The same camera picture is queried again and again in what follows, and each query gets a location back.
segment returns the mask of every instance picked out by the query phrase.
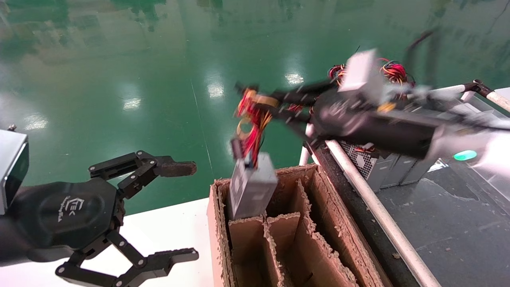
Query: green indicator light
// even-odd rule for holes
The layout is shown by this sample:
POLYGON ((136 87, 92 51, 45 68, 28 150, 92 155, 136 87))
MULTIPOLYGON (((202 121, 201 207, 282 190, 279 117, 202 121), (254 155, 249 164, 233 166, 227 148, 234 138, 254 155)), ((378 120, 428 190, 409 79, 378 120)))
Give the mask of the green indicator light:
POLYGON ((476 157, 475 151, 463 151, 463 152, 459 152, 453 156, 453 158, 458 161, 469 160, 469 159, 472 159, 475 157, 476 157))

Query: green epoxy floor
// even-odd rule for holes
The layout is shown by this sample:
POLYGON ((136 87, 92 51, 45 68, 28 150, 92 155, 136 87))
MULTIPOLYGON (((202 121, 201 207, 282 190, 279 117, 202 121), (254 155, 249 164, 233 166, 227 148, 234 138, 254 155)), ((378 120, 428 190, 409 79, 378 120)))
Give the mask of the green epoxy floor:
MULTIPOLYGON (((427 28, 444 29, 440 86, 510 86, 507 0, 7 0, 0 2, 0 128, 30 139, 26 185, 87 180, 87 167, 139 149, 194 160, 159 178, 128 213, 204 198, 230 177, 236 81, 271 91, 326 77, 358 46, 401 60, 427 28)), ((420 82, 423 73, 416 71, 420 82)), ((296 165, 280 123, 263 150, 296 165)))

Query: computer power supply stack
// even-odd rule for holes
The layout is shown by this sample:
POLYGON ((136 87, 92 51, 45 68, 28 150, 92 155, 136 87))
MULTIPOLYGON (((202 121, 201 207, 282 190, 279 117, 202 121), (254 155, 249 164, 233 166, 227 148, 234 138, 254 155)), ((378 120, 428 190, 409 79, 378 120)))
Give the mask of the computer power supply stack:
POLYGON ((358 151, 361 148, 359 145, 343 141, 339 144, 374 192, 385 187, 417 182, 436 162, 397 154, 373 158, 369 153, 358 151))

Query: logo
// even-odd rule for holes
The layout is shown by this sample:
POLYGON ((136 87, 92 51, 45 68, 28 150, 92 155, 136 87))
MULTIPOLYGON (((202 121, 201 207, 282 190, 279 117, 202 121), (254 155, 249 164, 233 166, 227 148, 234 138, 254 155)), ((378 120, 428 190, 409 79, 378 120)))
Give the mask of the logo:
POLYGON ((76 215, 76 211, 81 210, 83 207, 83 203, 85 202, 84 199, 81 198, 75 198, 71 199, 71 196, 66 196, 62 203, 60 204, 59 208, 59 217, 58 222, 62 221, 62 218, 64 217, 64 214, 66 213, 68 216, 74 216, 76 215))

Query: white pipe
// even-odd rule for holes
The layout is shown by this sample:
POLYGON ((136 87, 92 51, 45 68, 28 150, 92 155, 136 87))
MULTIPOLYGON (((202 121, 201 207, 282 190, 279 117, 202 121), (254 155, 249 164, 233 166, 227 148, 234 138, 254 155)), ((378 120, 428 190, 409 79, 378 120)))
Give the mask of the white pipe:
POLYGON ((456 86, 451 86, 451 87, 444 87, 444 88, 439 88, 439 89, 435 89, 435 90, 431 90, 431 92, 456 92, 456 93, 461 93, 461 92, 465 92, 466 91, 466 86, 465 85, 456 85, 456 86))
POLYGON ((487 95, 487 99, 510 112, 510 101, 507 98, 502 97, 498 95, 498 93, 492 91, 487 95))
POLYGON ((434 275, 432 275, 432 272, 428 269, 427 265, 425 265, 411 243, 402 233, 402 230, 400 230, 397 223, 393 220, 379 198, 377 198, 368 183, 358 172, 338 142, 335 140, 329 140, 326 141, 326 145, 329 148, 331 155, 333 155, 333 158, 337 161, 338 165, 342 167, 346 176, 350 179, 377 222, 379 222, 386 236, 390 239, 398 254, 400 254, 420 286, 440 287, 441 285, 437 279, 434 275))
POLYGON ((305 147, 301 148, 301 156, 299 158, 299 165, 306 165, 308 163, 308 157, 310 156, 310 153, 308 152, 308 149, 305 147))
MULTIPOLYGON (((314 125, 307 124, 307 129, 304 132, 307 136, 311 136, 314 133, 314 125)), ((306 165, 308 163, 308 158, 310 157, 310 153, 308 149, 303 147, 301 149, 301 156, 299 157, 299 165, 306 165)))

